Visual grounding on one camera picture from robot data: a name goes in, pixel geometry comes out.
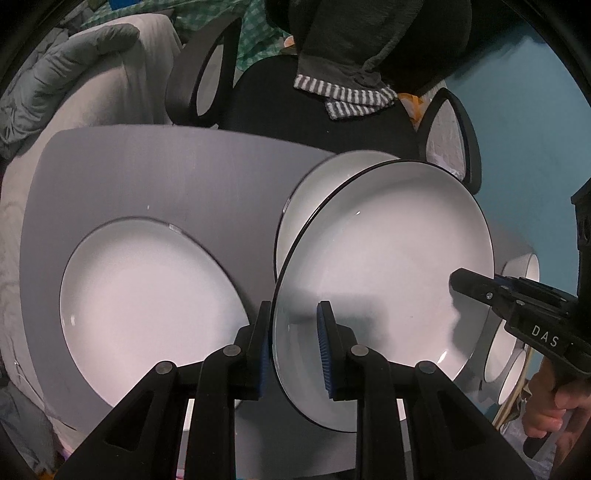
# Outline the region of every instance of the blue wall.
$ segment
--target blue wall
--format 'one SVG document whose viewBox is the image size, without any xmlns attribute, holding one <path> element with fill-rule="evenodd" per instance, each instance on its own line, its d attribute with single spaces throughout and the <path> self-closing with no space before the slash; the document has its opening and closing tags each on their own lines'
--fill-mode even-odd
<svg viewBox="0 0 591 480">
<path fill-rule="evenodd" d="M 576 292 L 570 196 L 591 177 L 591 108 L 545 42 L 519 27 L 446 80 L 474 124 L 487 218 L 536 250 L 543 283 Z"/>
</svg>

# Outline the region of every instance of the black office chair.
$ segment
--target black office chair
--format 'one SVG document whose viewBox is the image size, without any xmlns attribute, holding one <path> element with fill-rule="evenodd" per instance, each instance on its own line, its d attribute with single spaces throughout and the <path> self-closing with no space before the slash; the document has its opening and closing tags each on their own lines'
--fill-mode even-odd
<svg viewBox="0 0 591 480">
<path fill-rule="evenodd" d="M 267 0 L 268 21 L 289 31 L 287 0 Z M 405 36 L 381 65 L 382 76 L 397 92 L 423 93 L 438 72 L 464 51 L 470 34 L 470 0 L 425 0 Z M 176 125 L 210 127 L 292 141 L 334 153 L 380 150 L 400 158 L 426 161 L 426 142 L 437 111 L 450 102 L 463 134 L 464 184 L 480 189 L 480 155 L 476 135 L 462 104 L 442 89 L 415 132 L 400 101 L 372 115 L 331 120 L 324 97 L 293 88 L 297 57 L 279 55 L 260 60 L 244 72 L 236 86 L 241 20 L 224 15 L 195 33 L 175 59 L 166 90 L 166 110 Z M 197 113 L 199 83 L 214 49 L 224 45 L 215 98 Z"/>
</svg>

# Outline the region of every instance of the bedding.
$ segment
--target bedding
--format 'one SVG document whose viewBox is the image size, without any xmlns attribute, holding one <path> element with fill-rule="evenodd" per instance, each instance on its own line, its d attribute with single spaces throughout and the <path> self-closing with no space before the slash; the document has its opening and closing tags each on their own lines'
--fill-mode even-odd
<svg viewBox="0 0 591 480">
<path fill-rule="evenodd" d="M 101 56 L 131 48 L 139 30 L 131 24 L 104 27 L 54 44 L 11 83 L 0 99 L 0 155 L 11 160 L 29 136 L 51 120 L 76 79 Z"/>
<path fill-rule="evenodd" d="M 284 47 L 284 38 L 288 36 L 282 29 L 267 22 L 265 0 L 142 0 L 117 10 L 113 10 L 107 2 L 80 28 L 84 30 L 114 18 L 166 9 L 174 9 L 174 27 L 184 43 L 193 32 L 220 15 L 240 15 L 242 30 L 236 68 L 242 72 L 256 61 L 279 55 Z"/>
<path fill-rule="evenodd" d="M 134 15 L 108 25 L 123 23 L 139 30 L 138 41 L 128 50 L 103 56 L 78 77 L 47 126 L 24 140 L 6 169 L 0 192 L 0 352 L 10 380 L 47 413 L 70 450 L 83 437 L 56 418 L 44 401 L 25 338 L 19 290 L 22 220 L 35 168 L 55 133 L 96 125 L 170 124 L 164 94 L 174 57 L 181 49 L 178 35 L 164 15 Z M 80 160 L 84 161 L 84 152 Z"/>
</svg>

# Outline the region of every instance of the chair armrest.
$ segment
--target chair armrest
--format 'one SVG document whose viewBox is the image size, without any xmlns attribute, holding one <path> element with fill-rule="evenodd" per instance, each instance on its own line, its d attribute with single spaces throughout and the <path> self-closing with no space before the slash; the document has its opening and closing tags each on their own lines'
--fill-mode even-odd
<svg viewBox="0 0 591 480">
<path fill-rule="evenodd" d="M 464 143 L 466 175 L 464 176 L 462 183 L 471 194 L 475 195 L 480 190 L 480 185 L 482 184 L 482 165 L 480 162 L 480 148 L 478 147 L 476 132 L 474 131 L 472 121 L 460 99 L 446 88 L 441 88 L 435 94 L 435 97 L 433 97 L 433 100 L 429 104 L 427 111 L 423 115 L 421 124 L 418 127 L 419 159 L 427 161 L 427 141 L 429 139 L 429 132 L 431 131 L 435 117 L 445 101 L 449 101 L 456 114 L 457 123 L 460 126 L 460 133 Z"/>
<path fill-rule="evenodd" d="M 164 98 L 166 113 L 174 124 L 210 127 L 219 122 L 232 92 L 241 25 L 241 18 L 231 14 L 212 20 L 192 36 L 174 59 Z M 222 39 L 222 69 L 217 91 L 209 110 L 199 115 L 199 84 L 213 51 Z"/>
</svg>

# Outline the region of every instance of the screw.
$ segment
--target screw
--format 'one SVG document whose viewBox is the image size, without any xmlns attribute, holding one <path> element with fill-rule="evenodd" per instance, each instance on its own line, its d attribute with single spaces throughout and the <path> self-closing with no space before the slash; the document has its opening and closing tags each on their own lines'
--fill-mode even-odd
<svg viewBox="0 0 591 480">
<path fill-rule="evenodd" d="M 155 368 L 156 373 L 158 373 L 159 375 L 166 375 L 172 369 L 173 369 L 173 365 L 170 362 L 160 362 L 159 364 L 156 364 L 156 368 Z"/>
<path fill-rule="evenodd" d="M 418 363 L 418 369 L 424 374 L 433 374 L 437 370 L 437 367 L 433 362 L 423 361 Z"/>
<path fill-rule="evenodd" d="M 353 345 L 351 347 L 351 353 L 354 356 L 365 356 L 369 353 L 369 348 L 365 345 Z"/>
<path fill-rule="evenodd" d="M 226 356 L 237 356 L 242 350 L 238 345 L 226 345 L 223 354 Z"/>
</svg>

